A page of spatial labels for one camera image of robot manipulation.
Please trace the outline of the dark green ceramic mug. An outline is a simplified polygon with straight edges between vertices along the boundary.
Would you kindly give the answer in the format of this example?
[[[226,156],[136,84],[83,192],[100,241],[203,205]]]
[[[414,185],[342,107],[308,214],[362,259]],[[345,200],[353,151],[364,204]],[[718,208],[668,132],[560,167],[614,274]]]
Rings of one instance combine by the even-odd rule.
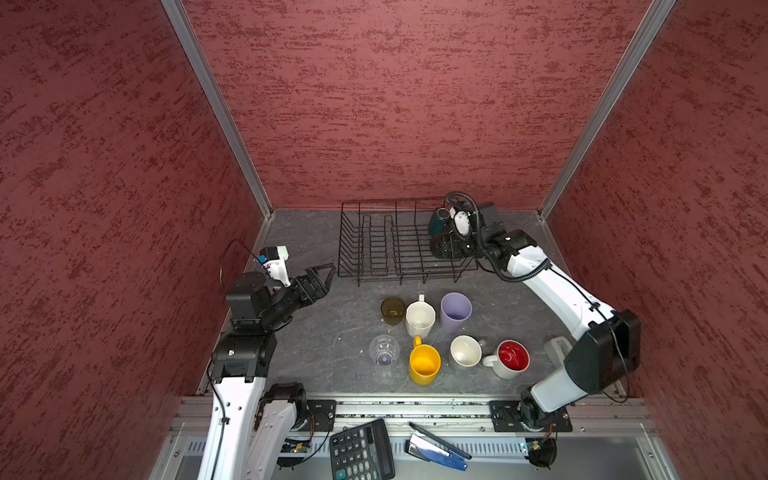
[[[451,231],[451,211],[445,207],[436,208],[428,223],[428,234],[431,238],[443,236]]]

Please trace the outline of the clear glass cup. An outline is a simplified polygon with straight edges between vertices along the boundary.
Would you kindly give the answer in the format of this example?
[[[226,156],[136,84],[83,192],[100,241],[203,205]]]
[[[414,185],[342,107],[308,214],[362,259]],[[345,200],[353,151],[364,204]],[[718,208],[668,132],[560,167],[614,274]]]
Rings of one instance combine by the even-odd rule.
[[[369,356],[376,366],[394,366],[399,355],[399,342],[391,335],[379,335],[369,345]]]

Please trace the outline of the black mug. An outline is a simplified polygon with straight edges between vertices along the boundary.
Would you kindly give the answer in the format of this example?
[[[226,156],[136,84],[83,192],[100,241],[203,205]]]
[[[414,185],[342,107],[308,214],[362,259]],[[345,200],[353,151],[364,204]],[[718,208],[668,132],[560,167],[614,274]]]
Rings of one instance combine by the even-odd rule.
[[[475,256],[472,243],[455,235],[438,235],[429,243],[432,255],[441,260],[459,260]]]

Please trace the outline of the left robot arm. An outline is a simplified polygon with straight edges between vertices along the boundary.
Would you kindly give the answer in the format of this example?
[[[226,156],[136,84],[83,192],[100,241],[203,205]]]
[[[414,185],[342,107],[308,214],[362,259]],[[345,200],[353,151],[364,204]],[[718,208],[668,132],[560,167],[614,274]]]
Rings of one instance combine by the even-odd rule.
[[[294,278],[250,271],[229,288],[232,328],[206,373],[214,400],[199,478],[272,477],[289,431],[308,416],[302,384],[267,383],[276,333],[329,293],[334,272],[331,263]]]

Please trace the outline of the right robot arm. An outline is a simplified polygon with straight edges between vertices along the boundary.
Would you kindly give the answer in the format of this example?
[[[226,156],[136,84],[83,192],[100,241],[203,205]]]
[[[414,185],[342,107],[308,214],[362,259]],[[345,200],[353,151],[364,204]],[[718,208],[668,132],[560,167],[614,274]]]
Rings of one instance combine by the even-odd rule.
[[[488,261],[507,283],[522,283],[558,316],[575,340],[563,364],[521,393],[520,421],[532,430],[552,422],[562,407],[597,394],[640,365],[641,323],[591,295],[522,230],[508,231],[491,203],[456,202],[453,232],[465,253]]]

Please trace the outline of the olive green glass cup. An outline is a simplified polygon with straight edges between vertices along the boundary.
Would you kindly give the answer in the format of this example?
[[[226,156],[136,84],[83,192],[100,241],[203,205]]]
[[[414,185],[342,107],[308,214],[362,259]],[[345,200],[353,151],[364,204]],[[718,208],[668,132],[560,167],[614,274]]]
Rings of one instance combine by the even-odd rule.
[[[380,305],[383,321],[391,326],[396,326],[402,322],[405,310],[405,303],[399,297],[387,297]]]

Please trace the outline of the cream white mug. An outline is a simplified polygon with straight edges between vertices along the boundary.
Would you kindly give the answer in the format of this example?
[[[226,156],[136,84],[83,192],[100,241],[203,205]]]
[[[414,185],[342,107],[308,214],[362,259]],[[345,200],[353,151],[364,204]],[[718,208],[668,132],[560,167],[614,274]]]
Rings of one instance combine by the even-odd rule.
[[[484,339],[468,335],[455,337],[449,348],[449,363],[457,370],[466,370],[478,365],[483,358]]]

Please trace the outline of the yellow mug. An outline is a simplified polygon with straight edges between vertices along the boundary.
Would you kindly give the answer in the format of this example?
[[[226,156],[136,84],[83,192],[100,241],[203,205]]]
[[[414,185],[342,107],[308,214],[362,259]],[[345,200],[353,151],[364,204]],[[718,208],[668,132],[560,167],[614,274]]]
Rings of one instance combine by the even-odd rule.
[[[413,338],[413,349],[409,356],[409,376],[418,385],[429,385],[438,376],[442,366],[439,352],[422,341],[420,336]]]

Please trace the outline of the left circuit board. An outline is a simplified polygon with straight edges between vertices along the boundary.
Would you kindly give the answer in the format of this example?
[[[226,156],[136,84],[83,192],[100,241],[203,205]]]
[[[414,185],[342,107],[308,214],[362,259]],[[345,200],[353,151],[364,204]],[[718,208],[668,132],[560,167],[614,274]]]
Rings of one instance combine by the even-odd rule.
[[[314,451],[314,441],[287,438],[280,450],[280,457],[306,457]]]

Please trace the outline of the circuit board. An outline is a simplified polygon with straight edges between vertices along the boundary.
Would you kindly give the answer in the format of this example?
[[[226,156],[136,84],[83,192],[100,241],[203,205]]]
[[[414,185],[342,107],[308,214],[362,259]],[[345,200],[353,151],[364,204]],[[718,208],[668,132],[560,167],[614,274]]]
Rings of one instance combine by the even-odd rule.
[[[280,450],[280,457],[306,457],[314,451],[314,441],[287,438]]]
[[[532,462],[551,462],[557,455],[557,442],[554,438],[526,438],[526,458]]]

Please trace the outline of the black calculator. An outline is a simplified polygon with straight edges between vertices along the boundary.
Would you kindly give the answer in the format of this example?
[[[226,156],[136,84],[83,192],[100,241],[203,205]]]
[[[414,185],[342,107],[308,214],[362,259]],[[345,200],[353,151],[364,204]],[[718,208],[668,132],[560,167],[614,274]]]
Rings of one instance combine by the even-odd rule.
[[[332,435],[329,453],[335,480],[390,480],[396,476],[392,446],[383,418]]]

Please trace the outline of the blue black stapler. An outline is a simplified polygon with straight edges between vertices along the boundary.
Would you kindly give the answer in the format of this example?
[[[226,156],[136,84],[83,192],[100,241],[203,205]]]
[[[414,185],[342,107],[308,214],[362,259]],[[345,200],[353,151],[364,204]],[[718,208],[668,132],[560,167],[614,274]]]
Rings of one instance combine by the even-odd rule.
[[[467,461],[472,459],[471,454],[416,423],[409,422],[408,425],[415,433],[405,442],[407,454],[454,470],[467,470]]]

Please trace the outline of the right circuit board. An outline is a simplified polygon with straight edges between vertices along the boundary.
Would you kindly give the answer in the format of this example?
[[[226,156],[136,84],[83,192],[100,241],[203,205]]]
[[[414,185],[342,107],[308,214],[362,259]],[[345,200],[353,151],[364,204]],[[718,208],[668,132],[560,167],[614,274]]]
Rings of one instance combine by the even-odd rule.
[[[554,438],[526,438],[526,458],[532,462],[551,462],[557,455],[557,442]]]

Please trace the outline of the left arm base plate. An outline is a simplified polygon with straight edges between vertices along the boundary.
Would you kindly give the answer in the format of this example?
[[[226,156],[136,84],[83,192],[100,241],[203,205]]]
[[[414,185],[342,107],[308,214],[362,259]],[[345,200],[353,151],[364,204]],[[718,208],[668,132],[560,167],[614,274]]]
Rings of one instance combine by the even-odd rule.
[[[294,431],[328,432],[334,429],[337,401],[329,399],[308,399],[300,407]]]

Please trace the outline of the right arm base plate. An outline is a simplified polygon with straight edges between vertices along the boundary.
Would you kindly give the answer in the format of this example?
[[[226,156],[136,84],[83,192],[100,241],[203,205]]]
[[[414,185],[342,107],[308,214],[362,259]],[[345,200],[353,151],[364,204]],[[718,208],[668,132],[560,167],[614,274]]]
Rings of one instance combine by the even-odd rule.
[[[490,418],[494,431],[512,433],[570,433],[573,426],[565,407],[544,412],[531,401],[490,401]]]

